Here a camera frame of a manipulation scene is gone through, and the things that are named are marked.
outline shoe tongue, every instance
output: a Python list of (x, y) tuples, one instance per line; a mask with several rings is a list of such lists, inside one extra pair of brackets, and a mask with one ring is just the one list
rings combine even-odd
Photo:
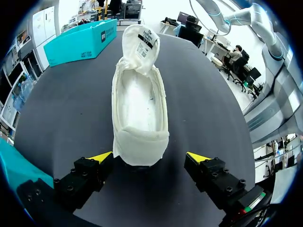
[(122, 37), (123, 57), (130, 67), (147, 74), (157, 60), (160, 49), (158, 35), (143, 25), (131, 25)]

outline shoe insole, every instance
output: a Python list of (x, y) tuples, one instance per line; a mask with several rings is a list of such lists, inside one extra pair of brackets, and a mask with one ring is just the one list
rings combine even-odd
[(157, 110), (151, 80), (135, 70), (125, 70), (119, 85), (118, 111), (123, 127), (156, 131)]

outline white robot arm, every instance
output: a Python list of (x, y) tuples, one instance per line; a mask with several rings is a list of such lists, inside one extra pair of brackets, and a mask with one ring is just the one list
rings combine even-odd
[[(220, 31), (227, 34), (232, 25), (251, 25), (266, 44), (262, 49), (266, 81), (258, 98), (243, 113), (253, 148), (290, 133), (303, 135), (302, 73), (287, 40), (281, 34), (274, 33), (264, 9), (253, 3), (249, 8), (225, 16), (213, 0), (196, 1)], [(189, 3), (198, 17), (191, 0)]]
[(275, 60), (282, 59), (283, 49), (281, 48), (281, 43), (274, 33), (273, 25), (268, 15), (260, 5), (253, 3), (250, 8), (241, 9), (225, 16), (213, 0), (197, 0), (197, 2), (208, 13), (220, 31), (229, 32), (231, 25), (251, 25), (252, 29), (262, 37), (270, 55)]

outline shoe label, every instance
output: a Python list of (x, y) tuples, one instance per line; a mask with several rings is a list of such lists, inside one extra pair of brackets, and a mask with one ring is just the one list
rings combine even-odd
[(136, 49), (136, 54), (141, 58), (144, 59), (147, 56), (149, 49), (146, 47), (144, 44), (139, 43), (137, 49)]
[(157, 35), (149, 29), (142, 27), (138, 34), (139, 39), (141, 39), (148, 47), (151, 49), (157, 41)]

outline printed logo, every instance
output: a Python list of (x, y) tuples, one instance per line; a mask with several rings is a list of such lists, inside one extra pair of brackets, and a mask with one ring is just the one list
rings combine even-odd
[(101, 42), (103, 43), (106, 40), (105, 31), (101, 32)]

